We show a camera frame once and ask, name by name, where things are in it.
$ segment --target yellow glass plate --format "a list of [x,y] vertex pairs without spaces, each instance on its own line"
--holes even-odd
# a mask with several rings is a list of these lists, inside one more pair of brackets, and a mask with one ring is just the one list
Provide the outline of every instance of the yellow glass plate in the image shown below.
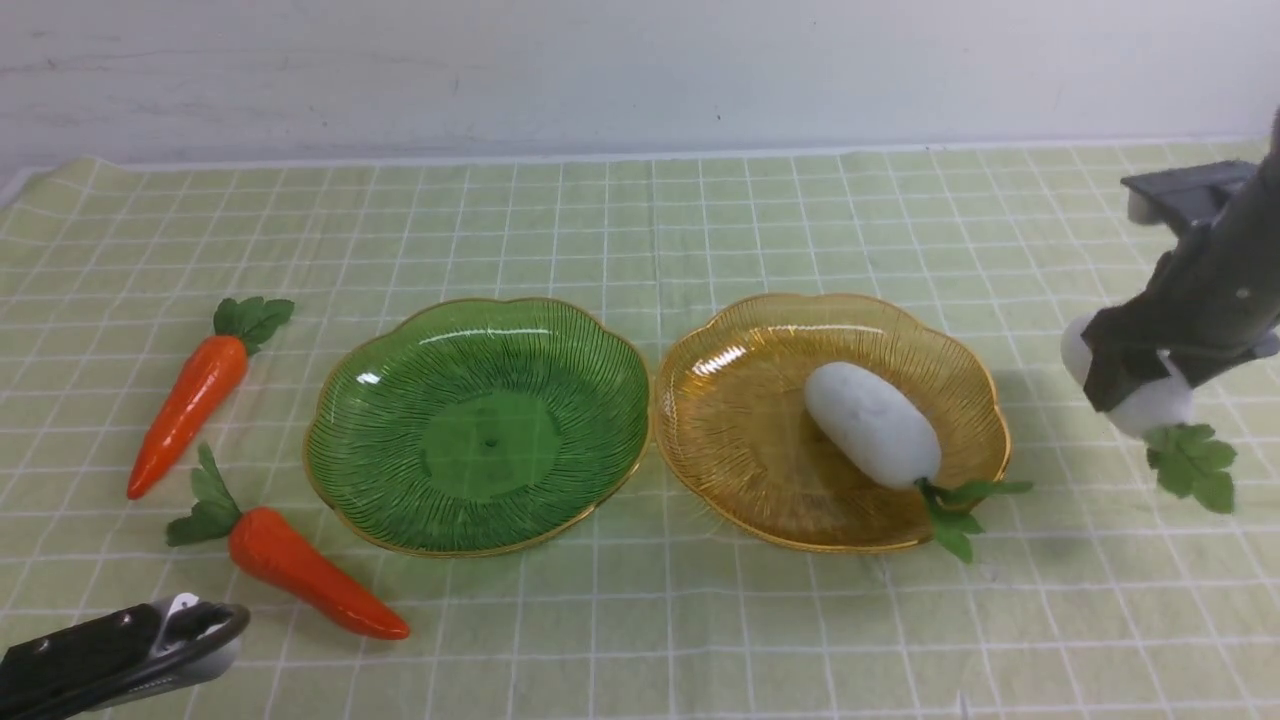
[[677,342],[657,383],[663,459],[721,515],[782,546],[874,553],[931,539],[920,493],[868,479],[805,411],[805,379],[837,360],[893,383],[929,419],[938,486],[1004,478],[1009,428],[978,357],[859,295],[749,297]]

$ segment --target white wall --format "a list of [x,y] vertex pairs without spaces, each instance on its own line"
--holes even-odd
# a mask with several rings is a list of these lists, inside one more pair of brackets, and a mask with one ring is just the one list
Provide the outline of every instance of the white wall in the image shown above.
[[1276,104],[1277,0],[0,4],[0,170],[1261,135]]

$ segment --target toy carrot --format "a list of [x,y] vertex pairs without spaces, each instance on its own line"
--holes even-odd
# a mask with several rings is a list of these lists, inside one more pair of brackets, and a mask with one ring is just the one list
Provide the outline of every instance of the toy carrot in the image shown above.
[[239,387],[248,359],[289,322],[293,302],[230,297],[214,313],[214,334],[187,357],[169,397],[142,438],[142,448],[129,474],[128,497],[147,493],[186,452],[209,416]]
[[279,512],[270,507],[241,512],[207,443],[200,445],[191,489],[196,505],[191,515],[169,523],[169,547],[227,537],[232,562],[241,570],[302,600],[337,625],[384,641],[408,637],[399,615],[320,555]]

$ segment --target radish leaves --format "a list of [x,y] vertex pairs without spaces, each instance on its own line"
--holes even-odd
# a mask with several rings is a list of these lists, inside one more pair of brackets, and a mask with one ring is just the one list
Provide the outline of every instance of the radish leaves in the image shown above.
[[977,502],[993,495],[1019,495],[1032,489],[1032,484],[1027,482],[991,480],[972,480],[955,489],[947,489],[934,486],[925,478],[916,480],[915,486],[924,496],[924,509],[933,525],[933,539],[963,562],[973,562],[973,543],[969,542],[969,536],[979,536],[986,530],[968,510],[957,510],[955,506]]
[[1235,448],[1213,438],[1206,424],[1167,425],[1148,432],[1147,465],[1156,482],[1178,498],[1194,497],[1210,512],[1235,510],[1235,486],[1228,468]]

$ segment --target green glass plate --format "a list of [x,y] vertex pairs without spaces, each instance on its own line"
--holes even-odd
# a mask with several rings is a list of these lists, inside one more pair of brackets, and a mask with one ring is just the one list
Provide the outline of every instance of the green glass plate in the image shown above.
[[640,352],[558,300],[435,305],[347,355],[303,464],[369,542],[495,555],[585,518],[649,445]]

